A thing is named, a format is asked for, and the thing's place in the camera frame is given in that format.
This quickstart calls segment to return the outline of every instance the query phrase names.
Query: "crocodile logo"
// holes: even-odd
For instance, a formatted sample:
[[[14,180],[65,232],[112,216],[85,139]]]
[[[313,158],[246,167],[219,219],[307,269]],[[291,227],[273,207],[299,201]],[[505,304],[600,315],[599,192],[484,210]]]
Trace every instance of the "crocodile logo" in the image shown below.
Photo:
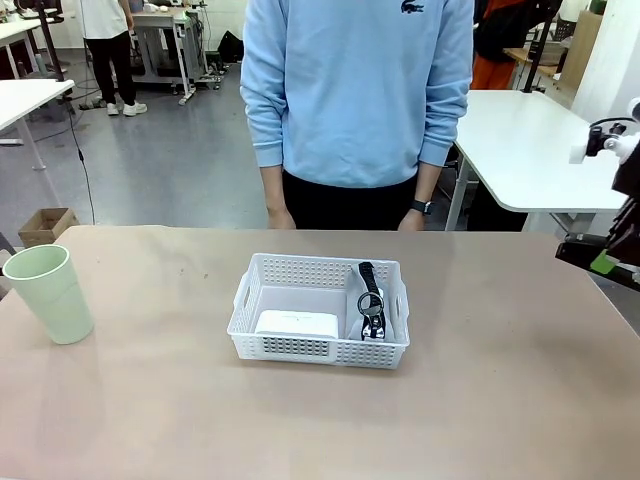
[[[424,5],[416,5],[415,1],[416,0],[404,0],[402,7],[400,7],[402,13],[422,13],[424,11]]]

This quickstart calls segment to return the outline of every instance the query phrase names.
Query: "gray floor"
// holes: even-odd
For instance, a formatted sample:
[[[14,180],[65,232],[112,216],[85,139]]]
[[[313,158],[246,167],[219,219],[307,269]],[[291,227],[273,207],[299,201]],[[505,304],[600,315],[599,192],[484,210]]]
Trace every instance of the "gray floor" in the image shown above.
[[[60,56],[71,63],[69,78],[86,80],[80,54]],[[262,186],[238,92],[239,74],[234,66],[219,91],[199,90],[186,106],[179,106],[179,97],[167,90],[140,90],[138,100],[149,106],[144,115],[109,118],[104,110],[92,110],[74,120],[98,224],[266,226]],[[90,80],[81,86],[95,83]],[[73,95],[86,92],[76,88]],[[69,126],[68,121],[33,117],[31,129],[36,139]],[[0,137],[12,135],[15,132],[9,130]],[[42,140],[38,147],[63,204],[73,208],[82,223],[90,223],[87,186],[71,132]],[[45,206],[45,197],[23,149],[2,148],[0,160],[0,231],[19,245],[17,231]],[[445,171],[440,182],[444,190],[451,192],[454,182],[455,171]],[[436,203],[428,222],[430,230],[442,230],[446,220],[448,200],[438,194]],[[464,227],[462,218],[458,228]],[[640,294],[600,280],[597,283],[639,331]]]

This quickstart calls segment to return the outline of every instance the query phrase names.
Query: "hand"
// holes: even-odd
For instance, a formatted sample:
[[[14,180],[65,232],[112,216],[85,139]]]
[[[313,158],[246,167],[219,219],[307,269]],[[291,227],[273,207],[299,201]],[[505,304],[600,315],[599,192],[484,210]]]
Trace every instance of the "hand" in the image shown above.
[[[296,223],[286,208],[269,210],[269,228],[273,230],[295,230]]]
[[[398,226],[399,232],[422,232],[423,230],[424,215],[414,209],[409,210]]]

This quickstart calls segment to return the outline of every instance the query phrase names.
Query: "wristwatch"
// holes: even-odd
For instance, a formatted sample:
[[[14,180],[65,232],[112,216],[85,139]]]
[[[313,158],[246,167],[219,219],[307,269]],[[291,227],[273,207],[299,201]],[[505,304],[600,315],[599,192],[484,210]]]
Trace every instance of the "wristwatch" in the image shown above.
[[[431,215],[433,211],[433,202],[420,202],[418,200],[414,200],[411,203],[412,210],[418,210],[423,215]]]

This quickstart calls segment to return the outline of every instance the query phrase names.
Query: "cup rim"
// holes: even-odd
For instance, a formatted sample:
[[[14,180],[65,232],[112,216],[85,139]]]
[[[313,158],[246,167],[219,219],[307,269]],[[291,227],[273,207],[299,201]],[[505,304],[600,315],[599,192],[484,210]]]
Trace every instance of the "cup rim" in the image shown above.
[[[19,256],[25,255],[27,252],[33,251],[33,250],[35,250],[37,248],[51,248],[51,249],[62,250],[65,253],[64,260],[60,263],[60,265],[58,265],[53,270],[49,270],[48,272],[41,273],[40,275],[35,275],[33,277],[14,277],[13,275],[9,275],[7,273],[7,265],[9,265],[12,261],[14,261]],[[4,265],[2,266],[2,275],[4,275],[9,280],[15,281],[15,282],[27,282],[27,281],[30,281],[30,280],[37,280],[38,278],[43,278],[43,277],[46,277],[48,275],[51,275],[51,274],[57,272],[58,270],[60,270],[62,267],[64,267],[66,265],[66,263],[69,261],[69,255],[70,255],[69,250],[67,250],[66,247],[63,247],[62,245],[56,245],[56,244],[36,245],[35,247],[25,248],[21,252],[18,252],[15,255],[13,255],[9,260],[7,260],[4,263]]]

